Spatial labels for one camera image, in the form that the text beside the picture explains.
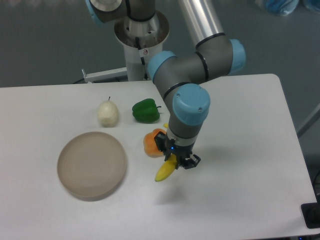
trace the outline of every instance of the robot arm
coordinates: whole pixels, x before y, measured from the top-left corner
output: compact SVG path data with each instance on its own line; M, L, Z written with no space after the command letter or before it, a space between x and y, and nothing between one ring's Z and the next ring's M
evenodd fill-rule
M162 23L154 24L158 27L150 24L144 27L145 23L157 17L154 0L86 0L86 2L89 10L91 8L91 16L97 17L102 22L128 17L126 19L130 25L128 24L126 29L130 31L125 31L125 42L139 37L138 40L145 41L143 45L148 47L149 39L158 39L161 42L168 35L169 30L166 29L168 23L165 18ZM178 2L196 52L187 57L177 58L171 51L162 51L150 60L143 59L142 64L147 65L149 78L156 85L170 112L166 135L159 133L155 137L157 147L164 153L165 161L174 154L177 159L176 168L181 166L190 169L196 167L201 160L193 154L192 149L210 107L208 92L198 84L243 68L246 54L238 40L229 40L226 37L212 0L178 0ZM159 33L162 33L162 38L157 37Z
M165 155L176 155L177 166L190 169L201 160L192 152L206 119L210 96L197 84L235 72L245 65L246 54L238 40L227 39L210 0L179 0L196 52L177 58L170 51L154 56L148 72L169 112L167 134L155 137Z

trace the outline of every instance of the black cable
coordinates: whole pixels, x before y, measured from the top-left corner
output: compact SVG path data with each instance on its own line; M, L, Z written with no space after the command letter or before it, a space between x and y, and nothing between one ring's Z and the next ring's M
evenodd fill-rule
M80 83L81 81L83 81L83 80L85 80L84 78L81 78L80 80L78 80L78 81L75 81L74 83L72 83L72 84L78 84L78 83Z

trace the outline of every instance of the metal bracket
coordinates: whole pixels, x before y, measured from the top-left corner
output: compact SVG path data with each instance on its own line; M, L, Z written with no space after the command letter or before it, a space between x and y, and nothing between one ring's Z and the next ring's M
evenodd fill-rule
M95 81L107 80L112 78L124 77L127 76L127 68L116 68L107 71L99 71L95 73L86 74L85 70L82 69L83 79L85 83L93 83Z

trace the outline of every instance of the toy fruit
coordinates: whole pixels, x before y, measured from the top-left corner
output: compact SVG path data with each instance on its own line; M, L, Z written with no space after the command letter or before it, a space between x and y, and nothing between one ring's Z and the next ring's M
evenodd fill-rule
M160 169L156 173L154 180L156 182L161 182L167 179L176 169L176 165L177 165L177 157L176 155L171 154L168 160L164 162L164 164L160 167Z
M113 101L110 101L110 97L108 101L100 104L97 116L104 127L112 127L117 123L119 111L117 105Z
M153 157L153 158L161 157L161 156L164 155L161 151L158 150L158 147L157 147L156 141L155 141L155 136L159 132L163 132L164 134L166 134L165 130L162 130L161 128L156 128L152 132L150 132L147 135L145 135L145 137L143 139L143 145L144 145L145 153L148 156Z
M137 121L150 124L160 118L158 108L161 106L157 106L155 100L147 98L132 107L132 115Z

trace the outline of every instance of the silver metal tube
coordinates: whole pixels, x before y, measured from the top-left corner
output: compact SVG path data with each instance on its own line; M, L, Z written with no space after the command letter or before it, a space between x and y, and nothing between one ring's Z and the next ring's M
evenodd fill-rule
M223 33L212 0L178 0L194 45Z

